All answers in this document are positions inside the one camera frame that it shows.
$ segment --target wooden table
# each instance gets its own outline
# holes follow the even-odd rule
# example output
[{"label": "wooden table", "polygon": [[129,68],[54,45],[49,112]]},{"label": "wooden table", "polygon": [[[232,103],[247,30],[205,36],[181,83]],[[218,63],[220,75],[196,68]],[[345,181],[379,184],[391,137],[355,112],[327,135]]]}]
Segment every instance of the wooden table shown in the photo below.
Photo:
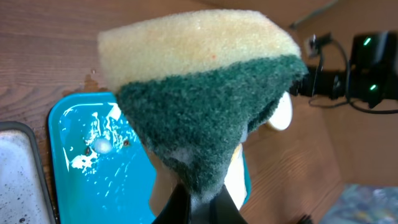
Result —
[{"label": "wooden table", "polygon": [[[185,0],[0,0],[0,121],[34,130],[54,205],[47,116],[64,96],[106,90],[97,33],[211,8]],[[319,220],[342,190],[322,113],[309,108],[307,99],[294,103],[288,130],[261,127],[244,145],[253,190],[241,212],[249,223],[295,223],[303,213]]]}]

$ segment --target blue tray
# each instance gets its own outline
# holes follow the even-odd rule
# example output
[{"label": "blue tray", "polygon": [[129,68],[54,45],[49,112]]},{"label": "blue tray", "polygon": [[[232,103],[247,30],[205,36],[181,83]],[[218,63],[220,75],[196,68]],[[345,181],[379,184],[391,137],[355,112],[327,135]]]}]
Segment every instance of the blue tray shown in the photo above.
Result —
[{"label": "blue tray", "polygon": [[[148,201],[156,172],[112,93],[60,100],[50,112],[49,133],[61,224],[154,221]],[[110,153],[88,149],[99,138],[113,144]],[[246,203],[251,183],[244,165]]]}]

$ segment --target green scrubbing layer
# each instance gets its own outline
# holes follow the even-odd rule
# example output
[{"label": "green scrubbing layer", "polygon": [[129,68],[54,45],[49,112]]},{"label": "green scrubbing layer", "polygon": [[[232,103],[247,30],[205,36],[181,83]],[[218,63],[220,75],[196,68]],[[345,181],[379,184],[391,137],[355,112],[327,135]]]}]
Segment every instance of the green scrubbing layer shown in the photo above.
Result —
[{"label": "green scrubbing layer", "polygon": [[210,200],[224,182],[244,130],[271,116],[307,68],[296,55],[237,62],[207,72],[131,82],[116,93],[143,145]]}]

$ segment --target wooden surface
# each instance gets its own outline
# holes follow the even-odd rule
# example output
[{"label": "wooden surface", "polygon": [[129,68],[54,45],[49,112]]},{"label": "wooden surface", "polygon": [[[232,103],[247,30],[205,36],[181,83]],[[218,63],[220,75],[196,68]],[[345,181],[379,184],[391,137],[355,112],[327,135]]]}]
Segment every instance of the wooden surface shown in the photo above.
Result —
[{"label": "wooden surface", "polygon": [[262,12],[276,24],[288,27],[293,22],[307,17],[309,14],[333,4],[338,0],[201,0],[230,9],[249,9]]},{"label": "wooden surface", "polygon": [[[34,130],[53,200],[47,116],[64,96],[106,90],[96,58],[97,33],[208,8],[214,7],[184,0],[0,0],[0,120]],[[241,211],[249,223],[294,223],[303,213],[319,220],[342,190],[321,111],[309,108],[304,98],[294,103],[288,130],[261,127],[244,145],[253,189]]]},{"label": "wooden surface", "polygon": [[[304,22],[298,27],[297,34],[304,39],[312,34],[332,32],[350,55],[356,34],[397,30],[397,8],[398,1],[395,0],[363,0],[361,3],[355,0],[341,1],[323,14]],[[327,47],[323,54],[326,69],[344,69],[341,55],[335,48]],[[375,110],[393,109],[398,109],[398,103],[393,100],[384,100],[375,107]],[[398,114],[366,114],[344,106],[324,110],[323,117],[345,182],[398,185]]]}]

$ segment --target black electronic device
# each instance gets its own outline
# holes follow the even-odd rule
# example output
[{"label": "black electronic device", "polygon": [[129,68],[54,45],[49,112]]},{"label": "black electronic device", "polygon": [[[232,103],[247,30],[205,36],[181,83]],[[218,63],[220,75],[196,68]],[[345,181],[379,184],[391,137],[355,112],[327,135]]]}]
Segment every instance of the black electronic device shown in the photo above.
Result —
[{"label": "black electronic device", "polygon": [[[328,44],[334,44],[340,50],[346,64],[345,71],[323,69],[325,56],[322,48]],[[306,46],[311,57],[320,57],[319,65],[308,68],[308,74],[291,87],[291,94],[309,97],[324,95],[332,100],[345,96],[347,99],[344,103],[324,108],[350,104],[366,113],[398,113],[398,110],[367,110],[351,101],[351,98],[358,98],[367,102],[369,108],[374,108],[383,99],[398,100],[398,31],[356,35],[350,60],[331,34],[314,36],[306,42]]]}]

